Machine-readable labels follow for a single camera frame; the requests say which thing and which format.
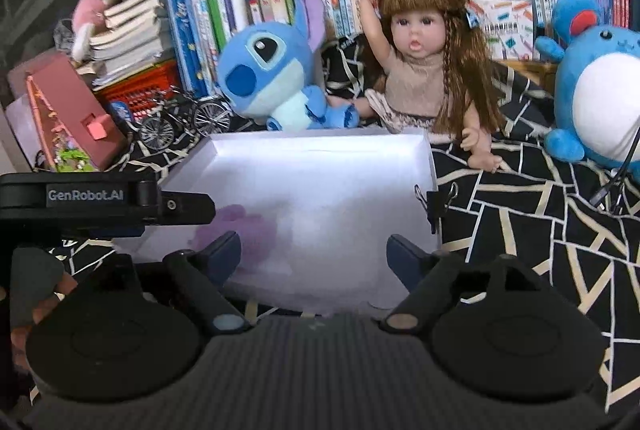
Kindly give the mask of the blue round Marill plush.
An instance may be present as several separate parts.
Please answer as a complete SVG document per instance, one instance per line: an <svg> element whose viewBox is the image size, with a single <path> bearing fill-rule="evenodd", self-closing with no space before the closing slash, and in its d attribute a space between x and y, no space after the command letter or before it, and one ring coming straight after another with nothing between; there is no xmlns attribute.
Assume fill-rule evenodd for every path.
<svg viewBox="0 0 640 430"><path fill-rule="evenodd" d="M535 41L541 58L556 64L547 153L610 169L628 162L638 176L639 34L606 24L596 0L558 0L552 29L556 38Z"/></svg>

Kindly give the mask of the pink white plush toy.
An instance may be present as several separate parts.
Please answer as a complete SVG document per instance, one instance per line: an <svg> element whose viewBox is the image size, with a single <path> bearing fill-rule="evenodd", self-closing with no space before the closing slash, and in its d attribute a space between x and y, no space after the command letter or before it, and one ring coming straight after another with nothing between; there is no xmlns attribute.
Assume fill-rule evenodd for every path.
<svg viewBox="0 0 640 430"><path fill-rule="evenodd" d="M90 38L105 30L104 12L118 0L78 0L72 17L74 43L70 58L74 64L81 64L88 56Z"/></svg>

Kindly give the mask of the brown haired baby doll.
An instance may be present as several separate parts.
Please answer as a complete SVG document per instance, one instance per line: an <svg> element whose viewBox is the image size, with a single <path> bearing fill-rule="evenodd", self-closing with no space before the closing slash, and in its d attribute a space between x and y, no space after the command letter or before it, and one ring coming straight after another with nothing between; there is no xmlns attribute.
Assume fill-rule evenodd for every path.
<svg viewBox="0 0 640 430"><path fill-rule="evenodd" d="M503 126L483 30L469 0L361 0L360 20L373 59L374 84L355 105L363 120L392 133L421 127L453 141L469 167L495 172L491 150Z"/></svg>

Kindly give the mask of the black white patterned cloth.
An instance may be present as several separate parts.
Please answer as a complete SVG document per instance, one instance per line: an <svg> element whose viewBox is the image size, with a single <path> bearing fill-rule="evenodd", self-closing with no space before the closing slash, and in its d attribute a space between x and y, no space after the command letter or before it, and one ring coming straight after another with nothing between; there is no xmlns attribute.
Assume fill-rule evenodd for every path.
<svg viewBox="0 0 640 430"><path fill-rule="evenodd" d="M274 307L254 332L224 337L178 384L143 400L88 406L45 398L35 429L587 429L639 409L639 190L625 211L593 208L592 162L553 160L538 143L500 139L506 168L469 168L431 147L436 189L459 187L439 247L482 264L515 255L595 324L602 362L579 398L548 406L484 400L459 387L416 338L373 315Z"/></svg>

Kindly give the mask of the pink triangular dollhouse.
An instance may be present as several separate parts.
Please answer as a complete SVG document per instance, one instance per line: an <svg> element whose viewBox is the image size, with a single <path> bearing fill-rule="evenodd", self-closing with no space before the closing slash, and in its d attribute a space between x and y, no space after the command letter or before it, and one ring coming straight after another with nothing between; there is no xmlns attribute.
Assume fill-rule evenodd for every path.
<svg viewBox="0 0 640 430"><path fill-rule="evenodd" d="M26 90L41 150L53 171L106 170L127 139L65 55L26 71Z"/></svg>

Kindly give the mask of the miniature black bicycle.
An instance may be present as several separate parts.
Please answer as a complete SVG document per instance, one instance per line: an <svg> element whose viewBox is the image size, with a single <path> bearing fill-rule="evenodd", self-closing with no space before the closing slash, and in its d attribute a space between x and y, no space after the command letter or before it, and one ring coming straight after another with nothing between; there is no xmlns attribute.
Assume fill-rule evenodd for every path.
<svg viewBox="0 0 640 430"><path fill-rule="evenodd" d="M156 92L152 103L138 130L139 141L151 151L169 148L182 134L206 137L231 127L232 110L221 97L196 98L171 86Z"/></svg>

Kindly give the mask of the blue Stitch plush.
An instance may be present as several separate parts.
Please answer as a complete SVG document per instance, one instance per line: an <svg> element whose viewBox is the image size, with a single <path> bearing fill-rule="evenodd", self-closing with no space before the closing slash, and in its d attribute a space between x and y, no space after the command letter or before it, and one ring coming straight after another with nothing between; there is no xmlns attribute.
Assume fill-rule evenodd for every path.
<svg viewBox="0 0 640 430"><path fill-rule="evenodd" d="M218 59L218 83L231 109L270 131L353 129L349 101L332 106L314 84L324 41L322 0L294 0L294 22L261 22L232 36Z"/></svg>

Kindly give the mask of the black binder clip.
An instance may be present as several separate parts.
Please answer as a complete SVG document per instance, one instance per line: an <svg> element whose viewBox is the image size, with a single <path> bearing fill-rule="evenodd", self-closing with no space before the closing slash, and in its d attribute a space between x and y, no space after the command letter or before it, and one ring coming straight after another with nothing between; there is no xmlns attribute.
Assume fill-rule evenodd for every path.
<svg viewBox="0 0 640 430"><path fill-rule="evenodd" d="M447 189L423 191L419 185L413 187L414 197L418 199L423 208L427 223L430 224L431 233L437 234L440 224L445 217L450 205L458 197L459 187L457 183L451 183Z"/></svg>

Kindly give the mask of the purple fluffy heart plush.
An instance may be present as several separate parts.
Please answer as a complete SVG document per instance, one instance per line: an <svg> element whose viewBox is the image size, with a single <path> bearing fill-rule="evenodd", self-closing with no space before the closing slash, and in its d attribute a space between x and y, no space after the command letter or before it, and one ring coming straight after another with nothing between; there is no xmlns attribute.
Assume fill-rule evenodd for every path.
<svg viewBox="0 0 640 430"><path fill-rule="evenodd" d="M196 229L190 247L195 251L203 250L227 231L234 231L240 237L240 268L247 271L254 271L261 265L276 246L277 224L274 220L248 213L242 205L227 205L217 210L209 224Z"/></svg>

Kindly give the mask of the red plastic basket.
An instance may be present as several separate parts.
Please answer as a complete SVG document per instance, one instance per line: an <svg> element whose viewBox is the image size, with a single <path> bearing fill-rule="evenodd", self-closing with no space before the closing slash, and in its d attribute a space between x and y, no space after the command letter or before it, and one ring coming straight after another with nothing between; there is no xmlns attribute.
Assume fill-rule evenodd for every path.
<svg viewBox="0 0 640 430"><path fill-rule="evenodd" d="M173 98L180 86L175 60L167 60L125 80L95 90L103 104L124 104L134 121L141 121L157 107L159 99Z"/></svg>

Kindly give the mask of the stack of white books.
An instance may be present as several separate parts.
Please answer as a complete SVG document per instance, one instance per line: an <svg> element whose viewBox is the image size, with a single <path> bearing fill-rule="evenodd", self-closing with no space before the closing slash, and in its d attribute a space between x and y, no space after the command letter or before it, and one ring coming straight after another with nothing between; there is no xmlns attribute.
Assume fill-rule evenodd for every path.
<svg viewBox="0 0 640 430"><path fill-rule="evenodd" d="M118 0L104 12L105 30L90 38L76 71L103 87L175 57L166 0Z"/></svg>

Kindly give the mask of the white cardboard box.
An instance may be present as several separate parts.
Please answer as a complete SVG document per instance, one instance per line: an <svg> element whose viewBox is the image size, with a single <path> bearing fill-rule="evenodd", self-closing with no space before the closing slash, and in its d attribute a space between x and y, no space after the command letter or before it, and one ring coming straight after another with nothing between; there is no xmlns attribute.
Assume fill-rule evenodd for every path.
<svg viewBox="0 0 640 430"><path fill-rule="evenodd" d="M163 181L168 191L209 195L218 209L242 205L277 224L277 242L254 271L240 268L224 289L292 311L382 316L407 297L390 270L386 243L401 235L439 246L413 187L436 187L420 130L315 130L219 134L199 143ZM117 247L137 262L181 249L198 226L151 227Z"/></svg>

